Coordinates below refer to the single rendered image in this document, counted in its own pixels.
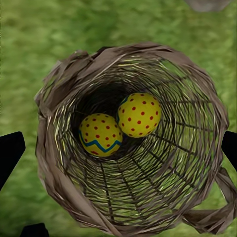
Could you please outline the wicker basket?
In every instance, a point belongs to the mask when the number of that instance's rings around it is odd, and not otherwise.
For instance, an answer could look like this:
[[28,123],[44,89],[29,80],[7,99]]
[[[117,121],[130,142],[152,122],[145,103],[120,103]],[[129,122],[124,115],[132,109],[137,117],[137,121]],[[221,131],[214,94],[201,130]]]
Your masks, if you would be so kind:
[[[179,77],[173,74],[163,61],[168,61],[185,75]],[[43,100],[50,86],[45,87],[55,75],[57,77],[51,84],[50,92]],[[193,87],[188,89],[184,79],[190,79]],[[147,40],[123,46],[103,46],[91,55],[80,48],[68,58],[58,60],[51,72],[41,81],[44,85],[34,96],[39,115],[35,150],[38,177],[47,194],[71,215],[80,228],[99,229],[114,237],[152,237],[165,230],[177,228],[181,222],[194,227],[200,234],[210,235],[223,234],[232,224],[237,217],[237,188],[226,168],[222,167],[224,153],[221,150],[223,136],[230,125],[228,109],[218,97],[211,76],[185,53],[171,46]],[[183,85],[188,95],[180,89],[177,82]],[[202,95],[197,92],[194,83]],[[172,93],[171,84],[177,88],[175,94],[178,99]],[[97,89],[102,87],[107,88],[107,91],[98,92]],[[108,88],[120,91],[108,91]],[[105,158],[91,155],[79,139],[79,107],[83,103],[83,111],[93,96],[98,95],[104,98],[93,103],[88,114],[104,110],[107,115],[116,119],[117,111],[113,107],[118,107],[122,102],[117,94],[126,97],[129,95],[127,92],[149,92],[157,98],[163,113],[156,132],[146,137],[133,138],[131,147],[128,150],[122,148],[119,154]],[[183,104],[184,113],[179,103]],[[186,108],[191,116],[189,103],[195,111],[195,126],[186,124]],[[212,103],[214,115],[209,103]],[[213,129],[210,128],[204,104],[212,119]],[[176,112],[180,121],[177,121]],[[205,118],[208,121],[207,128]],[[176,140],[177,125],[181,130]],[[161,134],[158,132],[160,126]],[[192,137],[189,136],[189,149],[184,148],[183,131],[186,126],[193,128]],[[171,131],[168,132],[170,127]],[[197,130],[199,139],[193,153]],[[211,143],[210,132],[213,132]],[[215,148],[217,135],[219,138]],[[129,138],[130,136],[124,134],[122,145],[125,145]],[[207,144],[209,151],[206,156]],[[154,153],[161,146],[161,153]],[[138,155],[141,149],[142,153]],[[183,170],[177,172],[183,162],[183,158],[178,160],[182,150],[186,153],[186,158]],[[146,164],[140,163],[148,158],[148,154],[154,159],[151,161],[151,167],[146,170],[143,168]],[[189,163],[191,155],[194,155],[194,158]],[[177,160],[172,167],[175,156]],[[126,162],[131,161],[131,165],[123,168],[125,157]],[[196,157],[198,160],[191,167]],[[113,165],[106,166],[110,162]],[[132,176],[126,172],[134,169],[137,176],[131,179]],[[161,183],[174,173],[179,176],[177,181],[161,190],[164,187],[160,187]],[[108,181],[118,182],[123,187]],[[227,205],[220,209],[192,210],[208,199],[215,181]],[[133,184],[135,182],[137,184]],[[146,186],[143,186],[144,183]],[[193,190],[188,195],[175,201],[191,187]],[[99,190],[104,192],[105,196],[102,196]],[[118,195],[109,194],[108,191],[118,192]],[[123,198],[133,201],[123,201]],[[180,208],[174,209],[183,200]],[[135,204],[136,208],[116,207],[112,201]],[[138,211],[140,217],[113,214],[120,209]],[[172,213],[162,215],[169,209]],[[131,219],[118,221],[115,218]],[[131,222],[138,219],[142,221]],[[167,226],[159,227],[167,222]]]

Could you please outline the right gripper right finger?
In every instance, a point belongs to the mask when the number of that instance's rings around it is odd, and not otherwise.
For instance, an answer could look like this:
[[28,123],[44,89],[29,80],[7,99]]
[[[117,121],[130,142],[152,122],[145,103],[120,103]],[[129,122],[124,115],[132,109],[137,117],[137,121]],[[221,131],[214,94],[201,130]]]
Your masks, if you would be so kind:
[[221,144],[221,150],[237,171],[237,133],[226,131]]

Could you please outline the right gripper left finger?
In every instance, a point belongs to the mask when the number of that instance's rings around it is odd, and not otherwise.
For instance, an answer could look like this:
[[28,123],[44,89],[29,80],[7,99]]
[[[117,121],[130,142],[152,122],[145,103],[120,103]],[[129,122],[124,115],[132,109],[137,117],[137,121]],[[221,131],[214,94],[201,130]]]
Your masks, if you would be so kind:
[[20,131],[0,136],[0,191],[25,150]]

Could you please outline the easter egg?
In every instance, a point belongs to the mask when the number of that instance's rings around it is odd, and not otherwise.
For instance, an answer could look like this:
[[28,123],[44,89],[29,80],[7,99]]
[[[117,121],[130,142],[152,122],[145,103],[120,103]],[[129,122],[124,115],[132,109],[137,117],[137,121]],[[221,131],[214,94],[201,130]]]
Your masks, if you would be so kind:
[[84,149],[98,158],[112,156],[122,147],[122,131],[116,119],[105,112],[87,114],[78,126]]
[[146,137],[156,132],[162,116],[162,105],[149,92],[129,93],[116,107],[119,129],[130,139]]

